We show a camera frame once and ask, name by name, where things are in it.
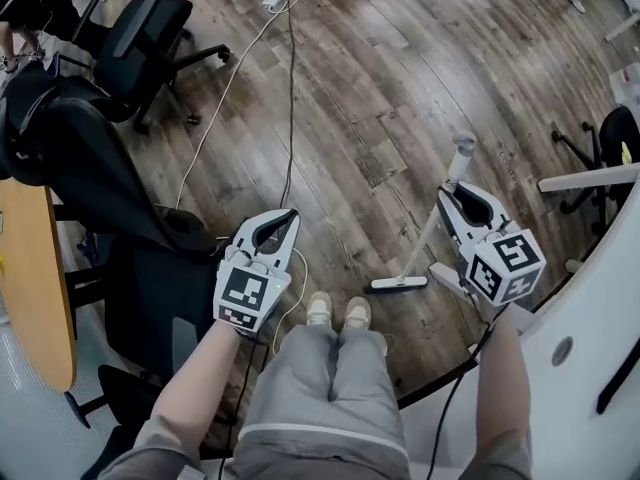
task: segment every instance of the white stripe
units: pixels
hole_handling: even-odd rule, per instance
[[[409,458],[409,454],[407,450],[405,450],[402,446],[389,439],[382,439],[381,437],[370,436],[367,434],[360,434],[359,432],[351,432],[349,430],[342,430],[339,428],[328,428],[328,427],[317,427],[315,425],[297,425],[295,423],[260,423],[257,425],[249,425],[244,427],[240,431],[240,435],[238,436],[238,441],[246,436],[249,432],[255,432],[257,430],[297,430],[301,432],[321,432],[323,434],[333,434],[344,437],[352,437],[353,439],[360,439],[362,441],[368,441],[370,443],[380,444],[382,446],[387,446],[389,448],[393,448],[394,450],[400,452],[407,459]]]

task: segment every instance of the gray sleeve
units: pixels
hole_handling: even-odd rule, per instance
[[[198,457],[189,456],[166,421],[154,416],[140,430],[133,449],[112,462],[99,480],[176,480],[185,466],[197,468]]]
[[[460,480],[531,480],[529,452],[515,434],[503,434],[471,461]]]

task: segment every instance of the black cable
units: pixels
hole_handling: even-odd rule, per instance
[[[289,66],[289,163],[287,165],[287,176],[282,190],[282,196],[280,197],[279,208],[282,208],[291,192],[291,171],[293,169],[293,70],[295,68],[296,59],[296,40],[293,35],[293,22],[291,19],[291,1],[287,0],[287,14],[289,16],[289,36],[291,37],[291,64]]]
[[[247,370],[244,374],[244,381],[242,382],[242,389],[240,390],[240,396],[238,397],[238,401],[236,402],[236,407],[233,414],[234,421],[238,420],[238,411],[240,410],[240,404],[242,403],[242,398],[244,397],[244,392],[247,390],[247,385],[249,383],[249,373],[251,372],[251,365],[253,363],[253,355],[256,351],[256,347],[258,345],[263,345],[266,347],[266,351],[264,353],[264,357],[262,358],[262,365],[260,366],[260,372],[264,371],[265,366],[267,365],[267,358],[269,357],[269,345],[261,343],[257,339],[253,341],[253,346],[251,347],[251,352],[249,353],[249,364],[247,365]],[[220,469],[218,470],[218,480],[222,479],[222,471],[224,469],[224,464],[227,461],[226,455],[229,453],[229,448],[231,447],[231,436],[233,434],[233,425],[229,425],[229,431],[227,432],[227,442],[224,445],[224,455],[222,458],[222,462],[220,463]]]
[[[476,311],[478,311],[478,306],[476,305],[476,301],[474,300],[473,296],[471,296],[470,298],[471,298],[471,302],[473,303],[473,307],[476,309]],[[502,316],[502,313],[504,313],[508,307],[509,306],[507,305],[503,307],[500,311],[498,311],[495,318],[493,319],[493,324],[487,324],[488,325],[487,330],[484,332],[484,334],[480,338],[480,341],[478,342],[478,346],[473,351],[473,354],[471,354],[471,358],[469,359],[470,361],[475,361],[476,357],[478,357],[478,354],[480,354],[480,351],[484,348],[484,346],[489,341],[489,338],[493,333],[493,329],[495,328],[498,322],[498,318]],[[440,416],[440,421],[438,422],[438,429],[436,430],[436,442],[433,445],[433,453],[431,454],[431,467],[429,468],[429,474],[427,475],[427,480],[431,480],[433,471],[435,470],[435,467],[436,467],[436,457],[438,455],[438,446],[440,445],[440,434],[442,433],[442,427],[444,426],[444,419],[447,416],[449,405],[451,405],[453,396],[456,394],[456,391],[458,390],[458,387],[460,386],[460,383],[462,382],[464,375],[465,374],[463,373],[456,380],[456,383],[453,385],[453,389],[451,389],[451,393],[449,393],[449,396],[447,397],[447,401],[444,404],[444,408],[442,409],[442,415]]]

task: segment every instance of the gray pants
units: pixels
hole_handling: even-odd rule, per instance
[[[404,451],[383,353],[364,329],[297,326],[258,378],[241,437],[252,430],[319,430]]]

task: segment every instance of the office chair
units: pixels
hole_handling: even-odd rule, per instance
[[[111,122],[128,119],[129,109],[125,105],[86,78],[59,76],[59,67],[60,55],[56,53],[48,69],[40,61],[30,62],[7,83],[2,98],[7,100],[7,117],[13,128],[19,130],[29,112],[36,110],[34,103],[52,90],[50,100],[78,98],[90,103]]]
[[[554,142],[564,142],[590,171],[640,161],[640,131],[627,107],[619,107],[612,111],[602,122],[599,134],[595,127],[587,122],[582,123],[582,129],[591,133],[593,159],[583,153],[566,135],[554,130],[551,138]],[[560,211],[564,214],[575,212],[595,191],[596,196],[592,198],[592,203],[598,207],[598,221],[593,223],[591,228],[593,233],[602,236],[607,229],[607,196],[620,209],[632,188],[633,183],[612,186],[608,192],[605,187],[585,188],[573,202],[562,201]]]
[[[91,0],[75,35],[80,33],[98,0]],[[193,4],[188,0],[132,0],[118,17],[94,67],[95,83],[111,97],[124,103],[130,115],[137,112],[134,128],[147,133],[143,118],[163,85],[178,103],[189,124],[199,124],[194,113],[178,94],[178,72],[207,57],[217,55],[227,63],[231,50],[224,45],[174,59],[181,39],[190,39],[184,28]]]
[[[180,254],[213,253],[215,240],[195,215],[149,201],[117,131],[95,106],[56,97],[56,90],[36,100],[17,130],[7,117],[12,105],[0,101],[0,174],[51,187],[64,203],[57,220],[138,236]]]
[[[109,346],[165,385],[213,324],[216,271],[229,243],[221,243],[211,257],[195,260],[147,240],[118,237],[105,265],[71,274],[77,284],[95,287],[85,303],[104,299]],[[70,294],[74,292],[69,278],[67,287]],[[110,366],[100,366],[98,377],[101,397],[80,405],[65,393],[85,427],[90,428],[87,415],[105,405],[123,427],[114,429],[102,455],[83,477],[87,480],[132,447],[162,390],[145,378]],[[216,416],[214,421],[235,424],[234,418]],[[207,453],[207,458],[220,456]]]

